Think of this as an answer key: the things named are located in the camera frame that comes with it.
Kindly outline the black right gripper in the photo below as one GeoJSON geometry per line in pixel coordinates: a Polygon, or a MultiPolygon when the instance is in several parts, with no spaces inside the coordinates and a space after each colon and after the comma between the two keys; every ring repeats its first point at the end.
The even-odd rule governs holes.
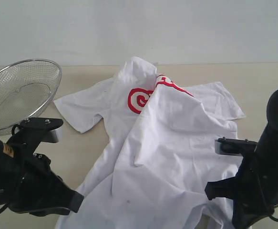
{"type": "Polygon", "coordinates": [[[234,228],[248,229],[278,207],[278,160],[244,158],[235,177],[207,182],[205,194],[233,200],[234,228]]]}

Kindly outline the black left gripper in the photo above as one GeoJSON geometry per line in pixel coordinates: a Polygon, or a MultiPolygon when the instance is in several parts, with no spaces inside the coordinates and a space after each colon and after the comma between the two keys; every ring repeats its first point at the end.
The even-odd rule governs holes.
{"type": "Polygon", "coordinates": [[[41,155],[31,161],[0,154],[0,205],[34,216],[77,213],[84,196],[53,173],[41,155]]]}

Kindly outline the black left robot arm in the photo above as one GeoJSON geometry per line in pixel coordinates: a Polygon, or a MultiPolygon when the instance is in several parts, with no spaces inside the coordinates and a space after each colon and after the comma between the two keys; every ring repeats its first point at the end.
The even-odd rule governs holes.
{"type": "Polygon", "coordinates": [[[0,140],[0,214],[6,209],[37,217],[77,213],[83,195],[70,189],[50,164],[27,143],[0,140]]]}

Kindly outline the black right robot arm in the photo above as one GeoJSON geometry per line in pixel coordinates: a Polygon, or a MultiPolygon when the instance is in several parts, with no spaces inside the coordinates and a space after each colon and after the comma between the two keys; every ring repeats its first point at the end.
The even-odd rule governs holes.
{"type": "Polygon", "coordinates": [[[278,208],[278,90],[267,104],[267,125],[258,142],[219,138],[215,152],[226,156],[242,156],[234,177],[208,182],[205,193],[209,200],[233,200],[232,225],[248,229],[259,220],[269,217],[275,222],[278,208]]]}

